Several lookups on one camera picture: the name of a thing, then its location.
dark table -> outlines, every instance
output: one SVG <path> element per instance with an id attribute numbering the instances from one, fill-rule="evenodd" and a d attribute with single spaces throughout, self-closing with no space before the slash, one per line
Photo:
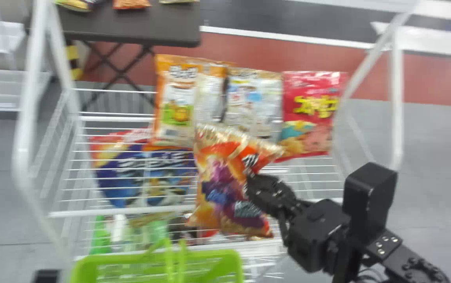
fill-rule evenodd
<path id="1" fill-rule="evenodd" d="M 85 70 L 90 72 L 101 64 L 106 64 L 116 72 L 116 76 L 103 89 L 110 88 L 119 79 L 125 79 L 135 90 L 142 91 L 126 73 L 145 55 L 152 54 L 153 46 L 196 47 L 201 43 L 199 25 L 201 13 L 198 2 L 184 4 L 160 4 L 150 1 L 152 7 L 116 11 L 112 3 L 107 2 L 89 13 L 78 13 L 59 7 L 59 16 L 67 40 L 79 40 L 100 57 L 100 61 Z M 92 41 L 116 42 L 106 54 L 102 54 Z M 140 51 L 123 69 L 118 69 L 110 61 L 124 43 L 140 45 Z M 98 99 L 98 93 L 83 105 L 85 111 Z"/>

blue snack bag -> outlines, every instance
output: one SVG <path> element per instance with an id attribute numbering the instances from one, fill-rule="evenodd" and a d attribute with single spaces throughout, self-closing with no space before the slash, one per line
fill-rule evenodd
<path id="1" fill-rule="evenodd" d="M 91 155 L 101 191 L 116 208 L 125 208 L 141 194 L 144 154 L 150 129 L 135 129 L 93 136 Z"/>
<path id="2" fill-rule="evenodd" d="M 197 169 L 193 152 L 184 147 L 143 147 L 143 199 L 147 206 L 173 206 L 181 204 Z M 145 206 L 132 204 L 130 207 Z"/>

snack bag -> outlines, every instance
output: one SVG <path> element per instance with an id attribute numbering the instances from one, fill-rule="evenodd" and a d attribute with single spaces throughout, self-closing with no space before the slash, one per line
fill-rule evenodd
<path id="1" fill-rule="evenodd" d="M 157 94 L 152 145 L 191 147 L 194 104 L 202 66 L 173 55 L 155 56 Z"/>
<path id="2" fill-rule="evenodd" d="M 90 138 L 98 185 L 117 208 L 125 208 L 140 193 L 144 167 L 141 149 L 150 134 L 150 129 L 135 129 Z"/>
<path id="3" fill-rule="evenodd" d="M 103 4 L 105 0 L 56 0 L 56 4 L 72 11 L 87 13 Z"/>
<path id="4" fill-rule="evenodd" d="M 272 121 L 281 108 L 281 96 L 283 94 L 283 83 L 281 74 L 277 72 L 260 72 L 258 89 L 261 100 L 256 105 L 256 136 L 268 138 L 272 133 Z"/>
<path id="5" fill-rule="evenodd" d="M 181 204 L 197 174 L 192 151 L 182 147 L 144 145 L 142 155 L 143 194 L 129 207 Z"/>
<path id="6" fill-rule="evenodd" d="M 229 68 L 228 73 L 224 123 L 254 136 L 270 136 L 271 121 L 281 102 L 281 75 L 248 68 Z"/>
<path id="7" fill-rule="evenodd" d="M 188 57 L 188 62 L 200 64 L 199 93 L 195 103 L 195 121 L 211 122 L 219 113 L 229 62 Z"/>
<path id="8" fill-rule="evenodd" d="M 197 207 L 189 225 L 264 238 L 272 237 L 265 215 L 243 190 L 246 173 L 257 173 L 282 149 L 236 129 L 199 123 L 194 158 L 199 172 Z"/>
<path id="9" fill-rule="evenodd" d="M 143 9 L 150 6 L 148 0 L 114 0 L 114 9 Z"/>
<path id="10" fill-rule="evenodd" d="M 199 0 L 159 0 L 159 3 L 162 4 L 190 3 L 190 2 L 199 2 Z"/>
<path id="11" fill-rule="evenodd" d="M 328 154 L 344 81 L 342 72 L 283 72 L 283 129 L 278 145 L 285 151 L 276 162 Z"/>

white wire cart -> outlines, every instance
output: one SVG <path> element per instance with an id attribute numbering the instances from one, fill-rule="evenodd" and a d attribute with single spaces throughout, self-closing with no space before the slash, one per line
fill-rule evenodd
<path id="1" fill-rule="evenodd" d="M 354 165 L 349 154 L 360 150 L 366 160 L 373 160 L 365 139 L 353 117 L 346 111 L 347 100 L 365 75 L 391 43 L 390 94 L 392 102 L 392 143 L 390 167 L 398 169 L 403 154 L 403 58 L 396 40 L 396 28 L 407 21 L 410 13 L 399 14 L 379 38 L 369 56 L 359 66 L 344 92 L 336 120 L 334 150 L 330 156 L 295 159 L 269 165 L 263 172 L 280 176 L 304 199 L 341 200 L 344 176 L 363 163 Z M 72 81 L 65 56 L 64 38 L 56 7 L 46 0 L 34 2 L 31 39 L 26 62 L 15 145 L 13 177 L 35 218 L 63 259 L 63 269 L 70 270 L 74 260 L 89 254 L 97 215 L 192 211 L 195 189 L 178 206 L 114 208 L 99 191 L 92 169 L 90 136 L 147 127 L 153 119 L 151 108 L 140 98 L 140 92 L 92 90 L 77 88 Z M 48 38 L 61 83 L 61 94 L 50 115 L 42 117 L 36 78 L 42 66 L 45 39 Z M 100 99 L 87 111 L 80 106 L 93 92 Z M 346 133 L 352 132 L 354 138 Z M 270 272 L 284 252 L 278 227 L 272 222 L 274 239 L 247 241 L 244 236 L 214 236 L 190 249 L 234 248 L 243 258 L 245 278 L 282 279 L 283 274 Z"/>

table leg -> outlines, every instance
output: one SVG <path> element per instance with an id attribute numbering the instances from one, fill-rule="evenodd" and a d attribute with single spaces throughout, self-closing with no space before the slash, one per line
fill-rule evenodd
<path id="1" fill-rule="evenodd" d="M 139 86 L 138 86 L 137 84 L 135 84 L 135 83 L 134 83 L 127 75 L 126 75 L 126 73 L 127 73 L 133 66 L 135 66 L 136 63 L 138 63 L 139 60 L 141 60 L 145 55 L 147 55 L 147 54 L 151 54 L 152 56 L 155 55 L 154 52 L 153 52 L 153 50 L 152 50 L 152 46 L 150 46 L 150 45 L 148 45 L 148 46 L 147 46 L 147 45 L 140 45 L 140 46 L 141 46 L 141 50 L 139 51 L 138 55 L 136 55 L 136 57 L 135 57 L 135 58 L 134 58 L 134 59 L 133 59 L 126 67 L 124 67 L 123 69 L 119 70 L 115 65 L 113 65 L 113 64 L 108 60 L 108 58 L 109 58 L 116 50 L 118 50 L 118 47 L 117 47 L 117 46 L 118 46 L 119 44 L 117 44 L 117 46 L 115 46 L 112 50 L 110 50 L 110 52 L 109 52 L 107 55 L 103 55 L 103 54 L 96 48 L 96 46 L 94 46 L 94 44 L 91 44 L 91 43 L 88 42 L 88 41 L 83 41 L 83 42 L 84 42 L 84 44 L 85 44 L 87 47 L 89 47 L 89 48 L 91 49 L 91 51 L 92 51 L 93 53 L 97 54 L 97 55 L 100 57 L 101 63 L 105 63 L 105 64 L 108 65 L 112 70 L 114 70 L 115 73 L 116 73 L 116 76 L 115 76 L 114 78 L 112 78 L 112 79 L 110 80 L 110 82 L 106 83 L 105 86 L 103 86 L 103 89 L 104 89 L 104 90 L 109 89 L 109 88 L 110 88 L 115 82 L 117 82 L 119 79 L 124 79 L 124 80 L 125 80 L 128 84 L 130 84 L 130 85 L 132 86 L 132 88 L 134 88 L 136 91 L 139 91 L 139 92 L 142 92 L 142 91 L 143 91 L 141 88 L 139 88 Z M 148 100 L 148 102 L 149 102 L 152 106 L 155 105 L 153 97 L 148 98 L 144 93 L 140 93 L 140 95 L 141 95 L 144 99 Z M 97 92 L 94 93 L 94 94 L 92 95 L 92 98 L 82 106 L 82 111 L 86 111 L 87 108 L 88 108 L 91 104 L 93 104 L 94 102 L 96 102 L 96 100 L 98 99 L 98 97 L 99 97 L 99 93 L 97 93 Z"/>
<path id="2" fill-rule="evenodd" d="M 114 48 L 112 48 L 106 55 L 100 54 L 100 53 L 96 53 L 99 56 L 99 61 L 94 63 L 91 67 L 89 67 L 87 70 L 85 70 L 85 72 L 92 72 L 94 70 L 96 70 L 99 66 L 101 66 L 103 63 L 105 63 L 105 61 L 108 60 L 108 58 L 110 56 L 112 56 L 112 54 L 114 54 L 119 48 L 122 47 L 122 43 L 117 43 Z"/>

